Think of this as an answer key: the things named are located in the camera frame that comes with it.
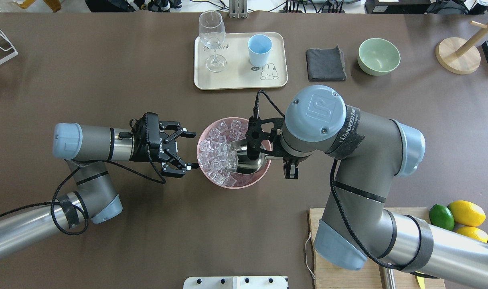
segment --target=gray cloth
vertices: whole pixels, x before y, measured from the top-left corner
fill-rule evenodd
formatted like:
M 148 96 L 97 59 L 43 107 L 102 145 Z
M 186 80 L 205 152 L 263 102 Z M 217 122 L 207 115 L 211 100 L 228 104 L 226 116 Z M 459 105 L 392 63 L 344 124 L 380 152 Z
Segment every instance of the gray cloth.
M 308 49 L 306 63 L 310 81 L 343 81 L 347 78 L 343 51 L 338 44 L 333 49 Z

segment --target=wine glass stem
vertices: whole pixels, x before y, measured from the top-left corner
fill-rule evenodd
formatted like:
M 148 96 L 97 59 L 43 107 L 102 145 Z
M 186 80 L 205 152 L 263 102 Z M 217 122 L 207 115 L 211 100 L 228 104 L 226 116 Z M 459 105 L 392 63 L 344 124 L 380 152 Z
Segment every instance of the wine glass stem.
M 219 59 L 217 58 L 217 49 L 213 48 L 213 63 L 218 63 Z

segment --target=black box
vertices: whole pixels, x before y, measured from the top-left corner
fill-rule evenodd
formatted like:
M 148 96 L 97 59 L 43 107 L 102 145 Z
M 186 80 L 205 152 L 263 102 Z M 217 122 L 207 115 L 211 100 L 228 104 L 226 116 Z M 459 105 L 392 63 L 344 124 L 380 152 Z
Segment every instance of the black box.
M 366 0 L 365 11 L 374 14 L 424 14 L 429 5 L 431 5 L 430 0 L 399 0 L 398 2 Z

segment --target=lemon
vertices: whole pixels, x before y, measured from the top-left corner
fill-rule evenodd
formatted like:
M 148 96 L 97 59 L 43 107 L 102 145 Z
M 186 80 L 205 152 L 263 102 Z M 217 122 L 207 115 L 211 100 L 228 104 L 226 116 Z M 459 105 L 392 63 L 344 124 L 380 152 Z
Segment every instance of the lemon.
M 484 243 L 488 241 L 488 234 L 476 227 L 461 227 L 456 230 L 456 233 L 462 234 L 463 236 L 467 236 L 470 238 L 474 238 L 475 240 L 479 240 Z
M 449 204 L 449 210 L 451 210 L 456 223 L 466 226 L 477 227 L 486 219 L 484 210 L 469 201 L 453 201 Z
M 451 210 L 442 205 L 434 205 L 429 210 L 429 219 L 431 219 L 431 224 L 445 230 L 454 228 L 454 216 L 452 216 Z

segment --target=pink bowl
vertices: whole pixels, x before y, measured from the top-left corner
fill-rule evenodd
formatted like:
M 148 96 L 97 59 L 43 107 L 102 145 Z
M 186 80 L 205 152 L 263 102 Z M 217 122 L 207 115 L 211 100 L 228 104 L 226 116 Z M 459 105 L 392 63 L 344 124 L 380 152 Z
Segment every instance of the pink bowl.
M 226 122 L 226 124 L 228 124 L 228 123 L 231 123 L 231 122 L 232 122 L 234 119 L 241 121 L 241 122 L 242 122 L 242 125 L 244 125 L 244 124 L 245 124 L 245 125 L 247 126 L 248 121 L 247 121 L 247 119 L 245 119 L 245 118 L 242 118 L 242 117 L 226 117 L 226 118 L 219 119 L 219 120 L 217 120 L 217 121 L 213 122 L 211 125 L 209 125 L 209 126 L 208 126 L 208 127 L 207 127 L 207 128 L 204 130 L 204 131 L 203 131 L 203 133 L 200 135 L 200 137 L 199 137 L 199 141 L 198 141 L 198 149 L 197 149 L 197 153 L 196 153 L 196 157 L 197 157 L 198 159 L 199 159 L 199 153 L 200 153 L 200 149 L 199 149 L 199 143 L 200 143 L 201 141 L 204 141 L 205 139 L 207 139 L 207 137 L 208 137 L 208 135 L 209 135 L 210 130 L 211 130 L 212 128 L 216 128 L 216 127 L 218 126 L 218 124 L 219 124 L 219 123 L 221 123 L 222 121 L 225 121 L 225 122 Z M 272 149 L 272 147 L 271 147 L 271 143 L 269 143 L 268 141 L 263 141 L 263 142 L 262 142 L 262 145 L 263 145 L 263 146 L 264 146 L 264 148 L 265 148 L 266 150 L 268 150 L 268 151 Z M 225 185 L 219 185 L 219 184 L 218 184 L 218 183 L 216 183 L 216 182 L 215 182 L 213 179 L 211 179 L 211 177 L 209 177 L 209 176 L 207 175 L 207 172 L 205 172 L 205 170 L 204 170 L 202 167 L 200 167 L 200 169 L 201 169 L 201 171 L 203 172 L 203 174 L 204 174 L 204 175 L 207 177 L 207 179 L 209 179 L 209 180 L 210 180 L 212 183 L 215 183 L 215 184 L 216 184 L 216 185 L 218 185 L 219 187 L 223 187 L 223 188 L 226 188 L 226 189 L 242 189 L 242 188 L 247 188 L 247 187 L 249 187 L 250 185 L 253 185 L 253 184 L 257 183 L 257 181 L 260 181 L 260 179 L 262 179 L 262 177 L 265 175 L 265 173 L 266 173 L 266 172 L 267 172 L 267 170 L 269 169 L 269 166 L 270 166 L 270 165 L 271 165 L 271 161 L 269 160 L 269 161 L 267 161 L 267 163 L 265 164 L 265 167 L 264 167 L 262 170 L 260 170 L 259 172 L 255 172 L 254 174 L 252 174 L 252 176 L 253 176 L 253 177 L 252 177 L 252 178 L 251 178 L 251 179 L 250 179 L 250 180 L 249 180 L 247 183 L 245 183 L 245 185 L 240 185 L 240 186 L 238 186 L 238 187 L 227 187 L 227 186 L 225 186 Z M 234 178 L 237 180 L 237 183 L 238 183 L 238 181 L 239 181 L 239 179 L 238 179 L 238 175 L 239 175 L 239 174 L 234 173 L 234 174 L 232 174 L 232 175 L 233 175 L 233 177 L 234 177 Z

